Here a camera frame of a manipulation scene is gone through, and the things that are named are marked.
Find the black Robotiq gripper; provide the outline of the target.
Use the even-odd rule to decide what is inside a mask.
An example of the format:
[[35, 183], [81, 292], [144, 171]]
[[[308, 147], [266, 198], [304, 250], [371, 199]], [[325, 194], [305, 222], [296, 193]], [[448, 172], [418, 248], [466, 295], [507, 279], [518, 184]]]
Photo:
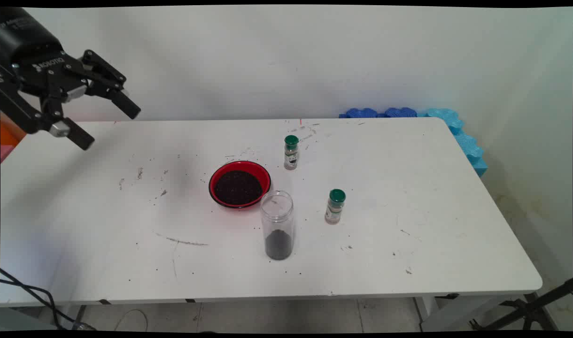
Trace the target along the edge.
[[130, 119], [141, 112], [128, 97], [124, 74], [90, 49], [78, 59], [69, 56], [60, 41], [22, 7], [0, 7], [0, 65], [18, 79], [22, 92], [44, 98], [40, 109], [35, 109], [18, 91], [0, 89], [1, 111], [28, 134], [45, 131], [68, 138], [82, 150], [93, 144], [89, 133], [63, 115], [59, 99], [97, 96]]

